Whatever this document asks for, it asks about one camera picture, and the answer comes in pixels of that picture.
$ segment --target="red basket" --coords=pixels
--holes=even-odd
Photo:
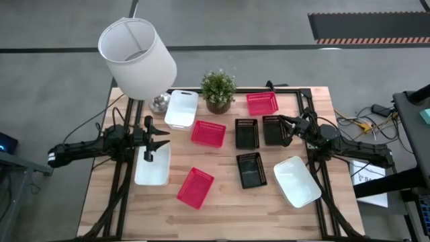
[[[247,94],[247,103],[251,116],[273,114],[279,110],[276,95],[272,91]]]
[[[213,176],[192,167],[177,194],[177,199],[195,209],[200,209],[213,182]]]
[[[225,125],[197,120],[191,136],[191,141],[200,145],[209,145],[219,148],[222,146],[225,134]]]

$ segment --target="concrete floor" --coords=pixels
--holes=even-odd
[[[96,46],[109,24],[128,15],[130,4],[131,0],[0,0],[0,48]],[[306,14],[324,11],[422,11],[422,7],[418,0],[141,0],[136,16],[154,23],[165,44],[172,46],[313,44]],[[428,49],[172,55],[178,67],[176,87],[199,85],[204,73],[222,68],[237,77],[239,86],[264,85],[268,79],[291,86],[329,86],[333,105],[349,115],[374,103],[390,106],[394,92],[429,83]],[[109,69],[98,54],[0,54],[0,77],[0,131],[19,139],[17,155],[41,164],[46,164],[50,147],[103,109],[111,84]],[[351,127],[348,132],[359,130]],[[96,134],[89,124],[69,141],[93,139]],[[398,143],[390,148],[399,171],[415,166]],[[90,167],[91,160],[77,161],[56,169],[51,178],[35,175],[42,191],[32,195],[29,189],[14,241],[74,237]],[[390,194],[389,209],[360,204],[360,210],[371,237],[408,237],[398,194]]]

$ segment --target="potted plant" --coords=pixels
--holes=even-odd
[[[204,75],[202,81],[202,94],[206,105],[214,114],[223,114],[230,108],[234,101],[233,94],[236,90],[234,76],[227,75],[220,70],[219,73],[210,71]]]

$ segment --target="wooden tabletop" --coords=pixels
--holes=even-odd
[[[328,87],[309,87],[312,90],[314,108],[319,116],[336,122]],[[122,92],[112,89],[110,102]],[[196,145],[191,142],[191,132],[171,130],[164,123],[164,116],[154,115],[144,105],[142,118],[151,115],[158,129],[171,134],[157,137],[169,139],[171,145],[171,166],[167,186],[138,186],[134,177],[130,194],[123,239],[142,240],[209,240],[209,239],[320,239],[315,203],[303,208],[294,208],[285,201],[274,180],[273,166],[286,159],[299,156],[307,161],[304,142],[294,138],[287,147],[266,146],[261,116],[258,119],[260,148],[244,151],[235,148],[234,119],[248,118],[245,94],[236,94],[235,103],[226,114],[215,115],[206,108],[200,98],[197,120],[226,125],[224,144],[221,148]],[[128,98],[122,97],[113,107],[125,114]],[[298,115],[296,96],[277,93],[279,111],[276,114]],[[107,112],[104,128],[112,125],[112,112]],[[242,189],[236,155],[260,152],[267,178],[267,185]],[[87,197],[79,224],[78,235],[85,234],[97,221],[108,204],[115,163],[110,161],[97,167],[91,174]],[[204,205],[196,210],[180,202],[176,195],[192,167],[215,177]],[[344,217],[356,231],[364,234],[361,217],[355,199],[348,166],[332,159],[327,163],[335,203]],[[327,227],[331,232],[329,212],[324,205]]]

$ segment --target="black basket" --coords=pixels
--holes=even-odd
[[[236,148],[257,149],[260,147],[258,121],[256,119],[236,119]]]
[[[282,145],[287,137],[279,116],[263,116],[263,132],[266,145]]]
[[[267,185],[260,153],[237,155],[236,160],[243,189]]]

